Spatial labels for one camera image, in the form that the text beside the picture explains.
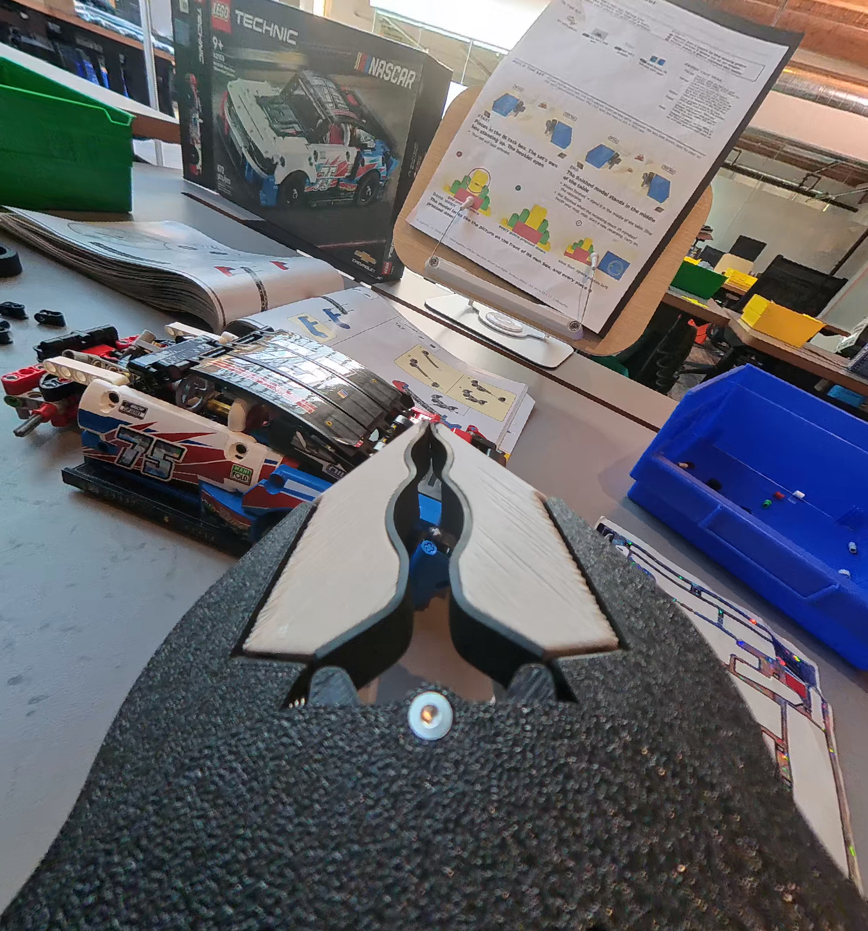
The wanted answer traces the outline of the blue plastic bin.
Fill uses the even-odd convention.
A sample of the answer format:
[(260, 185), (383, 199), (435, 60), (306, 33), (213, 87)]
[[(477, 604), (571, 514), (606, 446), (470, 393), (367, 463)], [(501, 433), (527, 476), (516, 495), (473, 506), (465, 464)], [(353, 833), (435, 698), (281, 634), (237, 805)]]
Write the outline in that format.
[(868, 669), (868, 423), (752, 366), (691, 389), (628, 497)]

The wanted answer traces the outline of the toy brick race car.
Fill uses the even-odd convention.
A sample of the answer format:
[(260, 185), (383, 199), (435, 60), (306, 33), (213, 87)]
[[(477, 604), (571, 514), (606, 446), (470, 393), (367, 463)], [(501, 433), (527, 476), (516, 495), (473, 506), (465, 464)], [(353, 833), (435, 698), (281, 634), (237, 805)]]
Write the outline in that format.
[(67, 484), (222, 551), (242, 554), (413, 425), (444, 425), (508, 462), (407, 382), (304, 335), (167, 331), (120, 339), (107, 326), (39, 343), (34, 365), (2, 375), (4, 401), (16, 436), (78, 428), (84, 459), (63, 471)]

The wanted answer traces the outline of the black toy set box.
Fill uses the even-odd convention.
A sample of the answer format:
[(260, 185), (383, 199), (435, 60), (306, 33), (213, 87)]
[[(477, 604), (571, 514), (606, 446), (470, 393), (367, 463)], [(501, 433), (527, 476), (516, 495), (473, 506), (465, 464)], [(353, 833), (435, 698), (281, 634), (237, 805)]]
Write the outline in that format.
[(360, 280), (400, 278), (393, 227), (451, 70), (278, 2), (171, 8), (185, 180)]

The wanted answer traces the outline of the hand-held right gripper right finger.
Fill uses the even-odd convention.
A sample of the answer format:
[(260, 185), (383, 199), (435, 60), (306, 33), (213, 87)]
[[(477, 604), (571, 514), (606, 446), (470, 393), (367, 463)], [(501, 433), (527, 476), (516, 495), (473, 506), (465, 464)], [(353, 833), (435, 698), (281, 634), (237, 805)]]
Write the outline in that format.
[(441, 425), (431, 466), (451, 550), (451, 640), (471, 666), (509, 687), (522, 666), (619, 649), (542, 494)]

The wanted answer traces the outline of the sticker sheet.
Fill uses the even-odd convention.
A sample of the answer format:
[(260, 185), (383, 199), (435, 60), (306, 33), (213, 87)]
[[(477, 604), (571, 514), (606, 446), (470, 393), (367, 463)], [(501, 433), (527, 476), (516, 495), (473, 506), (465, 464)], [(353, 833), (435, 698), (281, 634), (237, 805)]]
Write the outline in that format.
[(842, 871), (862, 889), (833, 710), (816, 663), (759, 616), (609, 518), (596, 530), (681, 608), (711, 646), (759, 726), (777, 774)]

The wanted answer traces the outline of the silver ventilation duct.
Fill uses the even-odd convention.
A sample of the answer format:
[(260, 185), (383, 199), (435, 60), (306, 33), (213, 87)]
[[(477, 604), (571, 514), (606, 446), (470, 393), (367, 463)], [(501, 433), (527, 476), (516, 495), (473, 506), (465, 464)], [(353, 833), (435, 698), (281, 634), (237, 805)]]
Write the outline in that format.
[(868, 82), (859, 78), (789, 64), (777, 77), (773, 90), (868, 118)]

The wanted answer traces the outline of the background wooden workbench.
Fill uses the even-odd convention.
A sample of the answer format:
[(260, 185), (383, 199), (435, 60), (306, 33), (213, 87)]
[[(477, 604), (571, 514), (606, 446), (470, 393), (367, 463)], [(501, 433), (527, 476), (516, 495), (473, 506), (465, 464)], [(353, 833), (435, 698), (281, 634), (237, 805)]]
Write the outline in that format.
[(739, 343), (755, 353), (773, 357), (809, 372), (816, 379), (840, 385), (868, 399), (868, 379), (860, 377), (851, 370), (848, 367), (848, 361), (839, 355), (809, 344), (794, 348), (762, 333), (754, 332), (741, 324), (739, 314), (720, 307), (714, 300), (709, 300), (707, 305), (700, 305), (680, 292), (668, 289), (663, 294), (661, 302), (697, 320), (730, 328)]

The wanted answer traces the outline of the white stand base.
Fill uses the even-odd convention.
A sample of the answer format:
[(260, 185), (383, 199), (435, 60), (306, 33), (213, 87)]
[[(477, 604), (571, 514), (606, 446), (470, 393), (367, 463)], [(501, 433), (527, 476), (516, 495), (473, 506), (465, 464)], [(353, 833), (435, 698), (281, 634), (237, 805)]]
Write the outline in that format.
[(442, 257), (428, 258), (424, 277), (446, 288), (445, 293), (426, 299), (426, 309), (538, 367), (562, 365), (574, 355), (574, 341), (584, 335), (578, 318)]

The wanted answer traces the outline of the open building instruction booklet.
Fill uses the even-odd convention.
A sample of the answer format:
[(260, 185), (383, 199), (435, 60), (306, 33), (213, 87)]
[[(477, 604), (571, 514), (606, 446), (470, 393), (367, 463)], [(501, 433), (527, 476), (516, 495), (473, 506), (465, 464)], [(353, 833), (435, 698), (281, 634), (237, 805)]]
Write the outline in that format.
[(215, 333), (240, 323), (287, 330), (342, 352), (456, 428), (476, 428), (511, 452), (534, 409), (526, 385), (470, 366), (417, 329), (381, 294), (330, 264), (227, 247), (195, 228), (92, 223), (25, 209), (0, 228), (56, 261), (167, 315)]

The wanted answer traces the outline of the small green plastic bin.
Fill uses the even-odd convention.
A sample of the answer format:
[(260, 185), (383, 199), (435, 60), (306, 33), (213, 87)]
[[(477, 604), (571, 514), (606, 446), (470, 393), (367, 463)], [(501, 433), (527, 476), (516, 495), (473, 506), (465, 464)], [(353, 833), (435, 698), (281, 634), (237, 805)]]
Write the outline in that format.
[(726, 276), (689, 258), (684, 258), (671, 287), (696, 298), (708, 300), (726, 285)]

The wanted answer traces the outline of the printed instruction sheet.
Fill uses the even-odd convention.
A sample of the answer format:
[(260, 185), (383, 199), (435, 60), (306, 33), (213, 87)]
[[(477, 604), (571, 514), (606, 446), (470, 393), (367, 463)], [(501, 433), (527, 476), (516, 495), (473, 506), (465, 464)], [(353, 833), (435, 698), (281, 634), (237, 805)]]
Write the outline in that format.
[(550, 2), (408, 215), (435, 243), (426, 277), (603, 335), (802, 38), (719, 3)]

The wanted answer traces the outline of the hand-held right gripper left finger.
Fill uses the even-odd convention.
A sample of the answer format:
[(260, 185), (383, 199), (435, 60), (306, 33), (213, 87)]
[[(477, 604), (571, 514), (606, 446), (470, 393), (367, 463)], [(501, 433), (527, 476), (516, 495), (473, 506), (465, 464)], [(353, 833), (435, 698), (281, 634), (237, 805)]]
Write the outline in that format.
[(245, 655), (345, 669), (358, 688), (407, 650), (418, 482), (430, 465), (415, 425), (319, 498), (242, 646)]

